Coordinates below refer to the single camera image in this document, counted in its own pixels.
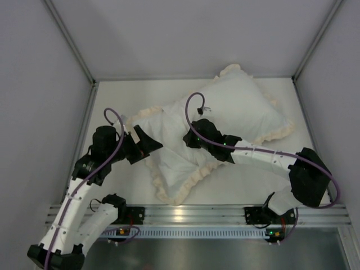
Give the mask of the grey pillowcase with cream frill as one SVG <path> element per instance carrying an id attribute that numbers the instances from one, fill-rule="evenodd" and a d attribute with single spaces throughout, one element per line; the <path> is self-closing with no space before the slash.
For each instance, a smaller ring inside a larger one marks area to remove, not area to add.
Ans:
<path id="1" fill-rule="evenodd" d="M 139 125 L 163 144 L 145 163 L 156 197 L 171 206 L 183 203 L 191 188 L 222 165 L 207 151 L 185 145 L 188 122 L 208 119 L 223 134 L 255 145 L 283 139 L 294 131 L 294 124 L 280 113 L 275 100 L 238 64 L 227 66 L 199 92 L 202 97 L 184 97 L 168 105 L 153 106 L 128 119 L 133 128 Z M 211 108 L 211 113 L 199 115 L 197 108 L 203 106 Z"/>

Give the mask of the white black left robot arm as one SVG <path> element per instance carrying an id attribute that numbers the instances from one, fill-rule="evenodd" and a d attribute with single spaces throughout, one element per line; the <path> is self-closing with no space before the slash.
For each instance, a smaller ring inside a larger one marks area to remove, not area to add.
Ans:
<path id="1" fill-rule="evenodd" d="M 100 208 L 83 223 L 83 217 L 112 165 L 122 160 L 130 164 L 147 158 L 162 144 L 137 125 L 131 133 L 124 127 L 105 125 L 92 136 L 87 153 L 74 166 L 69 187 L 56 218 L 40 243 L 31 245 L 27 256 L 41 269 L 81 269 L 87 253 L 100 234 L 112 223 L 127 215 L 126 200 L 116 194 L 105 196 Z"/>

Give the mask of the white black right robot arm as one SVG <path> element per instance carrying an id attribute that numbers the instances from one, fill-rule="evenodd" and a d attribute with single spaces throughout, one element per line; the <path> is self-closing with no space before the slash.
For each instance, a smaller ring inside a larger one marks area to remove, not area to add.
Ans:
<path id="1" fill-rule="evenodd" d="M 331 173 L 311 148 L 294 154 L 258 147 L 241 137 L 221 134 L 208 119 L 193 121 L 183 141 L 191 149 L 204 149 L 218 161 L 250 165 L 289 181 L 271 193 L 264 204 L 248 212 L 249 224 L 275 224 L 299 206 L 319 208 L 331 182 Z"/>

